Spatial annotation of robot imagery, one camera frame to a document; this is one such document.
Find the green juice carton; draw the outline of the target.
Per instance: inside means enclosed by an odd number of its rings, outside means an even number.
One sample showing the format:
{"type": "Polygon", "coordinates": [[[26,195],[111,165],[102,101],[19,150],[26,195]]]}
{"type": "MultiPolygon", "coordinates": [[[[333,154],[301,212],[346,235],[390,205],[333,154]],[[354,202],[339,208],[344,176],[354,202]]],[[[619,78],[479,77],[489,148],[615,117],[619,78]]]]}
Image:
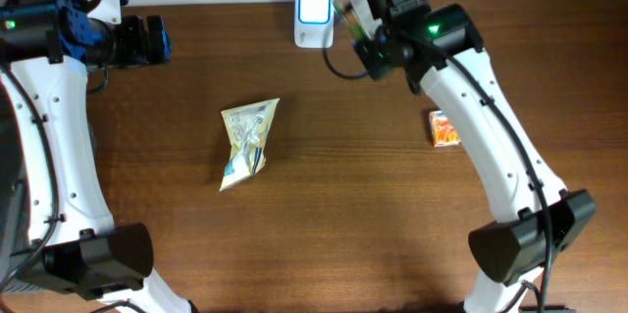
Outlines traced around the green juice carton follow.
{"type": "Polygon", "coordinates": [[[354,6],[349,0],[335,1],[333,6],[336,14],[346,26],[353,40],[359,41],[368,37],[366,31],[364,30],[364,27],[359,20],[354,6]]]}

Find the orange tissue pack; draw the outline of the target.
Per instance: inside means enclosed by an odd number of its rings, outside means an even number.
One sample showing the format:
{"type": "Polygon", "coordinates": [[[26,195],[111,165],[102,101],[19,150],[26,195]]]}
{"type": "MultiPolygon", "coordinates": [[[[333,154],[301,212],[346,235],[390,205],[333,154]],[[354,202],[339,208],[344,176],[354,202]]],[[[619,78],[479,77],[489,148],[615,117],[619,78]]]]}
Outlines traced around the orange tissue pack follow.
{"type": "Polygon", "coordinates": [[[459,145],[461,139],[452,126],[450,120],[441,110],[429,113],[433,145],[435,147],[447,147],[459,145]]]}

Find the cream snack bag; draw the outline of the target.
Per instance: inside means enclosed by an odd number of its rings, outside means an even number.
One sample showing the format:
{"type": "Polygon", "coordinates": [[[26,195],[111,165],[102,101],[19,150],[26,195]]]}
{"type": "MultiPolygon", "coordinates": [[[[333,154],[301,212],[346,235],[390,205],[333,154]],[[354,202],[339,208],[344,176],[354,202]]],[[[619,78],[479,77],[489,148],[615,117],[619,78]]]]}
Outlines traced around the cream snack bag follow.
{"type": "Polygon", "coordinates": [[[264,150],[280,98],[223,110],[221,116],[231,145],[219,191],[255,176],[266,164],[264,150]]]}

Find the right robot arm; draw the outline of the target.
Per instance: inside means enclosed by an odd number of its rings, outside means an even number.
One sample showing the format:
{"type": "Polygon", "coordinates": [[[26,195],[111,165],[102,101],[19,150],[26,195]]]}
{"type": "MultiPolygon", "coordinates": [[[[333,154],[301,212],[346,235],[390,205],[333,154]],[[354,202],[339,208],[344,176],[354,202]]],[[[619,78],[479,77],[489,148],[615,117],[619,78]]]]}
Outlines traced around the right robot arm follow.
{"type": "Polygon", "coordinates": [[[356,53],[369,75],[394,68],[424,93],[458,133],[488,197],[493,220],[468,236],[479,275],[462,312],[518,312],[527,293],[547,310],[550,270],[596,214],[584,189],[571,190],[519,123],[484,40],[463,7],[429,0],[366,0],[378,27],[356,53]]]}

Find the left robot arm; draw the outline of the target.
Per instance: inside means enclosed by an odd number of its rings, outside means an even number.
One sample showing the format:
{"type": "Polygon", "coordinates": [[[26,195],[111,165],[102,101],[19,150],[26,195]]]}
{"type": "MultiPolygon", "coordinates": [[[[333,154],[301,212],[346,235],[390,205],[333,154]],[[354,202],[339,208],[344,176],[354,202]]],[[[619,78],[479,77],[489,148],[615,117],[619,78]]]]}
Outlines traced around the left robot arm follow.
{"type": "Polygon", "coordinates": [[[168,63],[159,16],[129,0],[6,0],[1,8],[1,292],[96,300],[102,311],[192,313],[154,266],[143,224],[116,226],[86,115],[94,72],[168,63]]]}

